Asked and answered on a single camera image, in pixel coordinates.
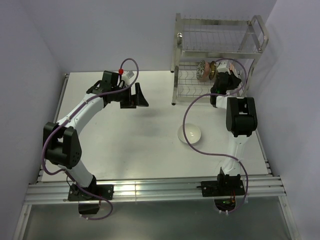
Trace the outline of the orange patterned bowl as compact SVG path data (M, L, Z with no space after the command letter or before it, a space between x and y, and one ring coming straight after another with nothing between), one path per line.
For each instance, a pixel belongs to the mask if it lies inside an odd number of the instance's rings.
M232 63L229 64L229 70L232 71L233 73L237 72L235 69L235 66Z

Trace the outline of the brown glazed bowl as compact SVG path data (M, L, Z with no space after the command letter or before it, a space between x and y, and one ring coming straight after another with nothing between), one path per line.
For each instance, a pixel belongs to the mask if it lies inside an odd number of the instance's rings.
M212 61L212 62L209 64L209 70L210 70L210 72L209 72L208 78L209 78L211 81L213 81L213 80L215 79L216 75L217 75L217 72L218 72L217 66L218 66L218 65L219 65L219 64L216 63L215 61Z

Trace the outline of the black white floral bowl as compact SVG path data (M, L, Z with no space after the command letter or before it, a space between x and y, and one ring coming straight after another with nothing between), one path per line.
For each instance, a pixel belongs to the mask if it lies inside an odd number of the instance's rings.
M211 72L211 68L208 62L202 60L199 62L196 68L196 78L200 81L205 81Z

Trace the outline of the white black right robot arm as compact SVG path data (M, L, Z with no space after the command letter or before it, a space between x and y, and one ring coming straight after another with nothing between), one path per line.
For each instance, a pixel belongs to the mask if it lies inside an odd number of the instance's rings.
M225 124L229 132L227 157L221 171L225 175L237 176L241 173L241 159L244 148L256 131L258 118L256 104L253 97L235 97L227 95L228 91L235 90L241 83L233 70L219 72L210 89L210 104L218 109L225 110Z

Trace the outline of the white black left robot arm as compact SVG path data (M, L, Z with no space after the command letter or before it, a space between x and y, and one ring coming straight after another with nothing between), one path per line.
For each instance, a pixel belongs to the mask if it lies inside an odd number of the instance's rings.
M133 71L105 70L85 93L81 102L56 123L48 122L43 128L43 160L48 160L65 172L80 186L79 194L86 200L96 197L96 179L83 164L79 135L89 121L108 104L119 103L121 109L148 107L143 96L138 74Z

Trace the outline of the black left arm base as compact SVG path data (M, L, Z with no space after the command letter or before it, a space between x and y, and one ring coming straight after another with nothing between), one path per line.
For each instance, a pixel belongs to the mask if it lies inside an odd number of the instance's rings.
M72 184L69 188L67 197L68 202L78 202L78 212L81 217L88 220L102 220L109 217L113 212L114 185L102 184L90 188L79 188L76 184ZM95 215L99 212L102 202L109 204L109 212L100 217Z

